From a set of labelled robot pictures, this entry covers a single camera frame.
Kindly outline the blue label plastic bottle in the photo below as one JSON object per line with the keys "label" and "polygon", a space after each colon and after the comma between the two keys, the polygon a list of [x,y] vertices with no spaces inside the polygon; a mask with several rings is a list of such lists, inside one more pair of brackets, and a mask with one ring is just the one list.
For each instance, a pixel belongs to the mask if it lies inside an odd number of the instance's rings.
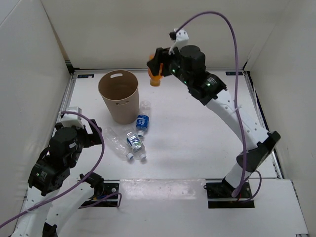
{"label": "blue label plastic bottle", "polygon": [[149,127],[151,114],[151,103],[149,101],[141,101],[139,115],[136,120],[137,135],[143,138]]}

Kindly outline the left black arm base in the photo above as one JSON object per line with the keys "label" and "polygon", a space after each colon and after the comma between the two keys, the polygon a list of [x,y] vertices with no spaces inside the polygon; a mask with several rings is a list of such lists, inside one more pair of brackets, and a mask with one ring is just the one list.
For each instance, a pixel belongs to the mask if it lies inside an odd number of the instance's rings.
{"label": "left black arm base", "polygon": [[105,180],[103,183],[103,189],[100,191],[100,194],[90,197],[80,206],[80,208],[84,208],[90,205],[92,207],[117,207],[119,205],[120,200],[118,194],[113,195],[112,197],[109,197],[108,199],[103,200],[98,204],[96,204],[96,202],[105,198],[108,195],[119,192],[119,185],[119,180]]}

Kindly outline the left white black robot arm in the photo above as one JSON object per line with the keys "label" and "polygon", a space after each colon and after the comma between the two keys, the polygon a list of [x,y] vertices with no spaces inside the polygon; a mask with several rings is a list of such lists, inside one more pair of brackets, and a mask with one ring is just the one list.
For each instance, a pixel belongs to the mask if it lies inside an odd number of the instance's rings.
{"label": "left white black robot arm", "polygon": [[45,218],[54,200],[62,197],[58,193],[63,182],[75,167],[84,148],[103,145],[102,129],[93,119],[87,122],[92,133],[87,133],[79,118],[57,123],[56,132],[49,145],[41,152],[28,179],[26,208],[16,216],[18,223],[14,237],[38,237],[42,234]]}

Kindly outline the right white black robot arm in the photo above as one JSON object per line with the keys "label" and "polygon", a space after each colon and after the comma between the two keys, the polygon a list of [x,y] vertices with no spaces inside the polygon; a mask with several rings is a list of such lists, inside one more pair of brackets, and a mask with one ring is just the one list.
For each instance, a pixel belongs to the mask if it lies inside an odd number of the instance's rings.
{"label": "right white black robot arm", "polygon": [[236,197],[243,183],[265,161],[280,140],[276,131],[269,132],[241,108],[235,106],[225,83],[206,70],[205,54],[195,45],[181,49],[157,48],[147,62],[151,77],[175,76],[188,92],[219,116],[242,142],[231,171],[222,180],[222,193]]}

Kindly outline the orange plastic bottle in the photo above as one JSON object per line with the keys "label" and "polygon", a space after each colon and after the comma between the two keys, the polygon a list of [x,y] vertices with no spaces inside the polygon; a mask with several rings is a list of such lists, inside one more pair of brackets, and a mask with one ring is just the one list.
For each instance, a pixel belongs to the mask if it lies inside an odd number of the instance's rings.
{"label": "orange plastic bottle", "polygon": [[150,85],[151,86],[160,86],[161,79],[163,78],[163,76],[161,75],[162,68],[163,68],[163,64],[160,64],[159,73],[157,76],[153,76],[151,70],[148,69],[148,75],[150,77]]}

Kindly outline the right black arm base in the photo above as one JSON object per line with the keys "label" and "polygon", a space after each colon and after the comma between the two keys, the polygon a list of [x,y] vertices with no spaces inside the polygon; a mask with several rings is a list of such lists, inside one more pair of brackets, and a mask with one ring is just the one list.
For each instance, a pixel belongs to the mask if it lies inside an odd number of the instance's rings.
{"label": "right black arm base", "polygon": [[237,197],[232,197],[231,193],[226,190],[221,182],[206,183],[203,188],[207,193],[209,209],[238,209],[254,208],[255,204],[252,197],[250,184],[243,184],[243,187]]}

